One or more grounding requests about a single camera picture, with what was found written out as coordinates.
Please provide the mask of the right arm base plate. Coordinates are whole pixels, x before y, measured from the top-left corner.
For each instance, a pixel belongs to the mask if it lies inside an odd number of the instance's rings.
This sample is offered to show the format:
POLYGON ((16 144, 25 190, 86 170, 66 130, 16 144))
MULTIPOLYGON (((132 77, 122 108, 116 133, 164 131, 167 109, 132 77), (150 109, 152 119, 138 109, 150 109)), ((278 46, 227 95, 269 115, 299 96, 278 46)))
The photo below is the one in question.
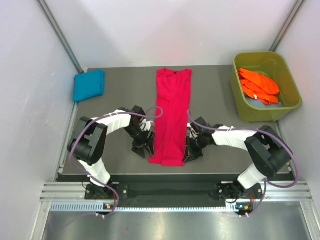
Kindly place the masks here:
POLYGON ((218 183, 217 193, 220 199, 228 203, 235 203, 237 200, 261 199, 263 190, 259 183, 246 189, 239 182, 234 181, 218 183))

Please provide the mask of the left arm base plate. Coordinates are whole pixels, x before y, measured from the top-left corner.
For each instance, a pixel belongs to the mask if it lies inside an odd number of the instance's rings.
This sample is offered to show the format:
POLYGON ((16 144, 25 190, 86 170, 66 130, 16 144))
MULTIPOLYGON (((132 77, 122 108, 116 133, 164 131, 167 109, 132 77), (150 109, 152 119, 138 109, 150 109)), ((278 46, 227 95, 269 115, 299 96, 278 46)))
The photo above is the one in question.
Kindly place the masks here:
MULTIPOLYGON (((125 184, 111 184, 112 187, 118 194, 119 199, 126 199, 128 197, 128 186, 125 184)), ((97 186, 93 183, 88 184, 85 187, 86 200, 114 200, 117 198, 116 194, 105 186, 97 186)))

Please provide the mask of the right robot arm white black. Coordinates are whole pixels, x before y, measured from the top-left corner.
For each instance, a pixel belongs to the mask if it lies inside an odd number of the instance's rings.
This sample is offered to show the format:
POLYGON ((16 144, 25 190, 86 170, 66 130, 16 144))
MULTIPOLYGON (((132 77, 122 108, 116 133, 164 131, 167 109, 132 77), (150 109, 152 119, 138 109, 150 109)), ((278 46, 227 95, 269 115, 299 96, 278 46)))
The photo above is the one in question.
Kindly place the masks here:
POLYGON ((187 130, 184 163, 202 157, 203 149, 208 146, 244 150, 251 157, 252 164, 232 183, 217 185, 219 197, 230 203, 250 195, 255 185, 274 177, 292 159, 291 150, 268 125, 259 129, 235 129, 222 124, 211 126, 199 117, 187 124, 187 130))

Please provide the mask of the red t shirt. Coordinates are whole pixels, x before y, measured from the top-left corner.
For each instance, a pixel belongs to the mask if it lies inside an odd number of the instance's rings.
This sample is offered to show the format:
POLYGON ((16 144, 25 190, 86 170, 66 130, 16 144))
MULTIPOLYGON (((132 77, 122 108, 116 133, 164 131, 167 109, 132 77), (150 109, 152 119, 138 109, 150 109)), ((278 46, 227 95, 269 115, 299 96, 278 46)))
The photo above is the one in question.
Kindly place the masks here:
POLYGON ((162 68, 156 72, 154 156, 148 162, 164 167, 182 167, 186 150, 192 70, 162 68))

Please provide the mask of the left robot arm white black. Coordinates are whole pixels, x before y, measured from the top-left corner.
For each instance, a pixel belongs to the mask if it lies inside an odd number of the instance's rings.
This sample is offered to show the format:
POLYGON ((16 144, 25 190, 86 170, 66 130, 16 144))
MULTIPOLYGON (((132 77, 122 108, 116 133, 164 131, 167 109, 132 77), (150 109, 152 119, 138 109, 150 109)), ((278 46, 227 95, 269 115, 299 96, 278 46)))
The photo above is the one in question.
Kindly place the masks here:
POLYGON ((81 117, 67 145, 69 161, 76 159, 89 178, 85 187, 86 200, 117 198, 111 175, 103 162, 107 136, 125 130, 132 138, 131 150, 141 158, 155 155, 153 117, 146 116, 142 107, 121 107, 101 117, 81 117))

